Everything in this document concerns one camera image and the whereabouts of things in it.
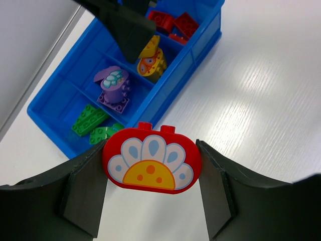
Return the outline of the purple round flower lego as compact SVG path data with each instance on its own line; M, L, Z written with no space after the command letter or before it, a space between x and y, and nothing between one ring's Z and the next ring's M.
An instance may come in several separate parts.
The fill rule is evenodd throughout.
M119 66L110 66L99 71L94 76L94 83L102 89L98 101L103 104L119 103L127 97L130 91L129 74Z

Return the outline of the red lego with pink cloud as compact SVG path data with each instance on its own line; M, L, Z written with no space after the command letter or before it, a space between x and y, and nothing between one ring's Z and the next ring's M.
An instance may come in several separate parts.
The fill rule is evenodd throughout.
M151 123L140 122L106 142L102 166L121 188L179 194L199 178L202 158L196 144L175 127L163 125L155 131Z

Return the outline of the purple rectangular lego brick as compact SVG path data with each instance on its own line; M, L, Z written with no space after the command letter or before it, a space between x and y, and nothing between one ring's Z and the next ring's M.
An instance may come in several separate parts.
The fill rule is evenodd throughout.
M125 110L128 102L129 102L129 98L125 97L122 101L117 102L117 103L110 103L107 100L107 95L102 92L101 95L98 97L97 102L116 111L117 113L122 114L123 111Z

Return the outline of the green lego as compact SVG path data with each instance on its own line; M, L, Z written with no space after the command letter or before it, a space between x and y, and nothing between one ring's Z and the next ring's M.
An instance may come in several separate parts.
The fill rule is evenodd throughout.
M95 145L102 140L109 139L112 135L122 129L124 129L124 126L120 123L114 123L110 127L95 128L90 132L89 144Z

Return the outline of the red lego block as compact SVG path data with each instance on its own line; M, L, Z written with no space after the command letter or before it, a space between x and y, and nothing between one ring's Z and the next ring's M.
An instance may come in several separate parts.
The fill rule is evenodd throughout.
M187 12L184 12L183 14L175 18L174 26L183 35L184 38L189 40L198 29L199 24Z

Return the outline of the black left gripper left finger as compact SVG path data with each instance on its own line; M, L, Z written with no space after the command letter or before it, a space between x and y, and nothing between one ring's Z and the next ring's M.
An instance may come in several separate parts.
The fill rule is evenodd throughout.
M48 171L1 186L1 240L94 240L107 177L105 141Z

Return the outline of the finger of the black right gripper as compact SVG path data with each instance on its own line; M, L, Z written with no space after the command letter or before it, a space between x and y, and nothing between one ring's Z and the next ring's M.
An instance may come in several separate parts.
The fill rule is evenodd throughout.
M129 63L135 63L156 32L156 23L145 17L156 1L75 0L109 31Z

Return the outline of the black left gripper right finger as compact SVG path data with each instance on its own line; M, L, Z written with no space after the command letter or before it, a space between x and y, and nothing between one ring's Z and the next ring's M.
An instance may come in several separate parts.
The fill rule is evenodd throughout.
M209 240L320 240L320 174L287 183L196 145Z

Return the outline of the green rectangular lego brick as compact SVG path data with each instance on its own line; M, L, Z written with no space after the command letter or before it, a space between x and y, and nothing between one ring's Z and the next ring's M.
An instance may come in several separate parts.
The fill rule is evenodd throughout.
M72 130L80 137L83 137L95 129L98 125L107 120L110 116L102 109L95 108L88 104L72 125Z

